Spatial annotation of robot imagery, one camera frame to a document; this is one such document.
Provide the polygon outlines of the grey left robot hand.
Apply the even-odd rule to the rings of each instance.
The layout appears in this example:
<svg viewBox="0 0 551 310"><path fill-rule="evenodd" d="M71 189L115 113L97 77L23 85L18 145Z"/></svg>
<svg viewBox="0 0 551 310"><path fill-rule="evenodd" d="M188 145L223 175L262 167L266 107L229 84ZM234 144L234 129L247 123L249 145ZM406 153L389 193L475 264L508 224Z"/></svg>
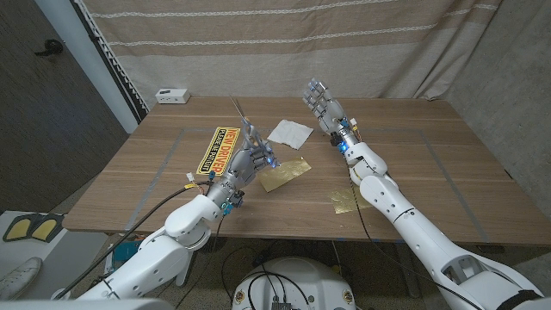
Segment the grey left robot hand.
<svg viewBox="0 0 551 310"><path fill-rule="evenodd" d="M267 140L263 140L259 146L253 146L245 141L233 156L221 179L208 190L207 197L220 209L224 208L224 204L239 208L245 195L242 188L251 183L264 167L278 165L273 148Z"/></svg>

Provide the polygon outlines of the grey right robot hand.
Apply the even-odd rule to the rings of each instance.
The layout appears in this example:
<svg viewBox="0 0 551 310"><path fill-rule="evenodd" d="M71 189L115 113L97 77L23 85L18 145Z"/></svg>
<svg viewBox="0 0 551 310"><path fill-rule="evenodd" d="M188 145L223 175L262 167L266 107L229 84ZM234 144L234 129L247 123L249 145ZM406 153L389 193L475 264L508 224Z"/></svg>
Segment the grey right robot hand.
<svg viewBox="0 0 551 310"><path fill-rule="evenodd" d="M336 146L341 153L361 142L343 107L322 81L312 78L302 101L317 118L322 131L331 137L331 145Z"/></svg>

